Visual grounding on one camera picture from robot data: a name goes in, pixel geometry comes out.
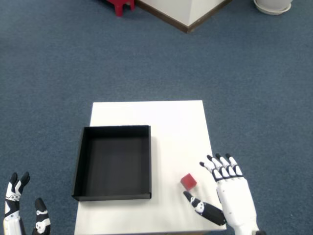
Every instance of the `red stool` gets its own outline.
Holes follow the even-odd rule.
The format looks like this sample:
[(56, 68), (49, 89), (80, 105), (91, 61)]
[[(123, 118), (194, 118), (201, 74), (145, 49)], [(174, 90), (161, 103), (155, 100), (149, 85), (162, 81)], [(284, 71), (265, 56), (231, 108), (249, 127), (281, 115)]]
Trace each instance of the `red stool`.
[(115, 14), (117, 16), (123, 15), (123, 5), (126, 3), (131, 4), (131, 10), (135, 9), (135, 0), (108, 0), (110, 3), (114, 4), (115, 6)]

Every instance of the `white planter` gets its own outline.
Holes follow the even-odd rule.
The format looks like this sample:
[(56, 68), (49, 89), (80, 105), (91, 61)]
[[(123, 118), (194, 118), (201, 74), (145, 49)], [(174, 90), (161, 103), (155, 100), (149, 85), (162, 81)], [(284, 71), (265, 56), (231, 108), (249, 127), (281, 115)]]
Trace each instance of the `white planter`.
[(254, 0), (256, 7), (265, 14), (280, 15), (291, 8), (292, 0)]

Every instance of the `robotic hand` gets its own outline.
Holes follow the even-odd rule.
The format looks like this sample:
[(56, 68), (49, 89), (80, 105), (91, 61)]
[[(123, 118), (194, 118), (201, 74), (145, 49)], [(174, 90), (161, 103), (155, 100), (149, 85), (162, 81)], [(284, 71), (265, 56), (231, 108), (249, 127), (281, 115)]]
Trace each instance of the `robotic hand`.
[(223, 225), (226, 222), (235, 230), (236, 235), (266, 235), (260, 231), (256, 223), (256, 211), (247, 180), (230, 154), (226, 154), (229, 162), (215, 155), (217, 159), (207, 156), (208, 162), (200, 162), (213, 175), (217, 183), (217, 194), (223, 211), (193, 197), (185, 191), (184, 195), (204, 218)]
[[(13, 173), (5, 195), (5, 213), (3, 220), (4, 235), (26, 235), (22, 218), (20, 217), (20, 198), (30, 177), (26, 172), (20, 180)], [(35, 201), (36, 227), (32, 235), (49, 235), (50, 219), (45, 204), (41, 198)]]

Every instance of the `stool leg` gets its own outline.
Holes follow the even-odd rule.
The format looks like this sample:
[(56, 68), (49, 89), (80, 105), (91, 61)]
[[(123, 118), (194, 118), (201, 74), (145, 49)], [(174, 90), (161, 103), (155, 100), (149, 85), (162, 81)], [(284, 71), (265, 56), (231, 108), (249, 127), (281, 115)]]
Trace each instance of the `stool leg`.
[(115, 5), (115, 14), (117, 16), (122, 16), (123, 15), (123, 5), (122, 4)]
[(135, 10), (135, 0), (130, 0), (131, 2), (131, 10), (134, 11)]

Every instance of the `open black box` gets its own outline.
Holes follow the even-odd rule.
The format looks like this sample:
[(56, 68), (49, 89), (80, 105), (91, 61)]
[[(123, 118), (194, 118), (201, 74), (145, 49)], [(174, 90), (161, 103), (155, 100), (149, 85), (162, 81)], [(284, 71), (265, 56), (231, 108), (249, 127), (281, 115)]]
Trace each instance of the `open black box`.
[(151, 198), (150, 126), (85, 127), (72, 196), (78, 201)]

